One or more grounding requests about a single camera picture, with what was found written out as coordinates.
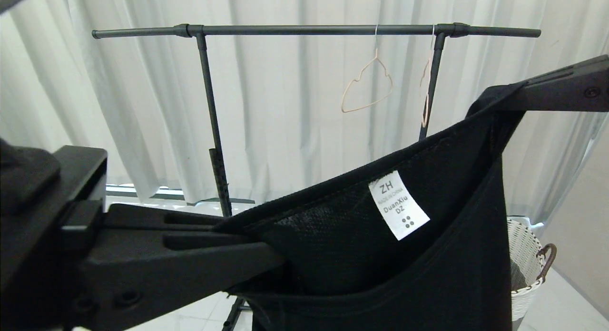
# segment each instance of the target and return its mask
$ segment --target black garment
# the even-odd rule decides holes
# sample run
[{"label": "black garment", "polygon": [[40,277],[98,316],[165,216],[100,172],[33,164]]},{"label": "black garment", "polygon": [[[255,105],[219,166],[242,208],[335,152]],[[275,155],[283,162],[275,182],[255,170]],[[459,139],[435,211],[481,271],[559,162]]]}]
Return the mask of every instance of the black garment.
[{"label": "black garment", "polygon": [[[511,330],[501,153],[524,113],[496,106],[521,86],[488,88],[464,121],[218,224],[287,258],[229,290],[254,330]],[[400,241],[368,190],[394,170],[431,219]]]}]

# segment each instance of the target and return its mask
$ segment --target wire hanger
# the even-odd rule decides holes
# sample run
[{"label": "wire hanger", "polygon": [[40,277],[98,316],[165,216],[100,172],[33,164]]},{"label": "wire hanger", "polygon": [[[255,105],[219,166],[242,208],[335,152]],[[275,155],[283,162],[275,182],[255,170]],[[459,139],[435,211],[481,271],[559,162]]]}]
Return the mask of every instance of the wire hanger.
[{"label": "wire hanger", "polygon": [[[357,111],[357,110],[361,110],[363,108],[366,107],[370,107],[376,103],[378,103],[379,101],[382,101],[383,99],[389,97],[391,95],[391,93],[393,92],[393,79],[391,78],[391,75],[389,75],[389,73],[387,73],[387,67],[385,66],[385,64],[383,64],[383,61],[380,60],[379,58],[379,47],[378,47],[378,29],[379,29],[379,25],[376,25],[376,28],[374,28],[374,58],[372,58],[372,60],[370,60],[370,62],[368,62],[368,64],[366,64],[362,70],[359,72],[359,76],[357,76],[357,79],[353,79],[349,82],[349,84],[346,86],[346,89],[344,89],[344,93],[343,93],[343,97],[342,97],[342,101],[341,101],[341,111],[346,113],[346,112],[353,112],[353,111]],[[349,88],[351,88],[351,85],[354,82],[358,82],[359,80],[362,79],[362,75],[363,72],[366,71],[366,68],[370,67],[370,65],[372,63],[374,63],[374,61],[377,61],[381,67],[383,67],[383,72],[385,77],[389,78],[389,83],[391,84],[391,87],[389,88],[389,93],[387,93],[387,95],[385,95],[384,97],[382,97],[381,99],[377,99],[376,101],[368,104],[368,105],[364,105],[364,106],[360,106],[357,108],[352,108],[350,110],[345,110],[344,109],[344,98],[346,97],[346,93],[349,91]]]},{"label": "wire hanger", "polygon": [[[425,78],[425,73],[427,71],[427,68],[429,67],[429,64],[431,64],[431,58],[433,56],[433,35],[435,34],[435,25],[431,25],[431,43],[429,45],[429,58],[427,60],[427,64],[425,64],[425,68],[422,71],[422,76],[421,76],[421,81],[419,82],[419,88],[421,88],[422,85],[422,80],[423,78]],[[429,115],[431,114],[431,111],[429,111],[429,85],[431,84],[431,73],[429,73],[428,79],[427,79],[427,90],[425,93],[425,107],[423,108],[423,112],[422,112],[422,122],[421,122],[421,127],[427,127],[427,124],[429,123]]]}]

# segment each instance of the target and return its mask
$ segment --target clothing rack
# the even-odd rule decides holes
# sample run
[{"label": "clothing rack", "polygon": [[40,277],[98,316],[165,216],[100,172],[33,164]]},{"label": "clothing rack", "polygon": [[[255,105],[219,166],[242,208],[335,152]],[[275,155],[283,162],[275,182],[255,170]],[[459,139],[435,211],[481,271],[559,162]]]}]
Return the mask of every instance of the clothing rack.
[{"label": "clothing rack", "polygon": [[[446,37],[463,37],[469,35],[479,36],[509,36],[509,37],[539,37],[539,29],[522,28],[497,28],[485,26],[470,26],[464,23],[438,24],[438,25],[266,25],[266,26],[204,26],[181,24],[165,28],[135,28],[117,30],[93,30],[91,34],[96,39],[109,37],[132,37],[132,36],[181,36],[195,37],[198,48],[205,93],[207,97],[207,108],[211,120],[211,131],[214,139],[214,148],[209,150],[211,164],[213,166],[216,188],[222,208],[222,216],[232,216],[230,197],[228,194],[228,182],[226,181],[226,170],[224,166],[224,156],[222,153],[222,143],[220,142],[220,130],[218,127],[216,102],[214,99],[213,86],[211,82],[211,71],[209,69],[209,58],[207,57],[206,36],[214,35],[326,35],[326,36],[346,36],[346,35],[435,35],[433,46],[433,59],[431,63],[431,73],[429,82],[429,105],[428,114],[431,114],[433,93],[440,71],[440,60],[444,49]],[[429,126],[422,125],[419,133],[419,140],[427,136]],[[232,331],[235,322],[239,318],[239,313],[244,309],[244,300],[238,298],[233,305],[230,316],[225,323],[223,331]]]}]

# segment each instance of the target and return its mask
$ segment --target brown handle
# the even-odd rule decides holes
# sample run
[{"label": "brown handle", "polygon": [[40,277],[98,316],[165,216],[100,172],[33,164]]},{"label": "brown handle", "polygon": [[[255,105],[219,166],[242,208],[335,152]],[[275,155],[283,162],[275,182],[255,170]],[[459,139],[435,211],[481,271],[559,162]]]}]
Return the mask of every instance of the brown handle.
[{"label": "brown handle", "polygon": [[[548,250],[550,250],[550,256],[546,256]],[[544,257],[546,257],[546,264],[545,266],[543,266],[541,273],[539,273],[539,275],[537,276],[537,280],[542,278],[543,281],[546,282],[546,275],[548,275],[548,270],[550,270],[552,263],[554,263],[554,259],[556,259],[556,246],[551,243],[546,244],[546,246],[544,246],[539,251],[539,253],[537,253],[537,256],[539,255],[544,255]]]}]

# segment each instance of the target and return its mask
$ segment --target white curtain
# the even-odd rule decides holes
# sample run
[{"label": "white curtain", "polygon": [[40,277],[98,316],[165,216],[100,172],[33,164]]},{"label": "white curtain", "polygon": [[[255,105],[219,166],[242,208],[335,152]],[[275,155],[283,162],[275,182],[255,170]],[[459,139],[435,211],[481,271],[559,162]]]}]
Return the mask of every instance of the white curtain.
[{"label": "white curtain", "polygon": [[[487,86],[608,51],[609,0],[26,0],[2,15],[0,132],[16,145],[108,149],[108,181],[141,198],[160,185],[216,196],[196,41],[94,40],[92,29],[203,25],[434,24],[540,28],[539,39],[447,39],[430,134],[463,119]],[[372,36],[210,36],[209,62],[232,197],[295,192],[418,139],[431,36],[379,36],[391,96],[341,112]],[[378,67],[350,90],[389,89]],[[528,113],[505,153],[511,214],[546,218],[604,114]]]}]

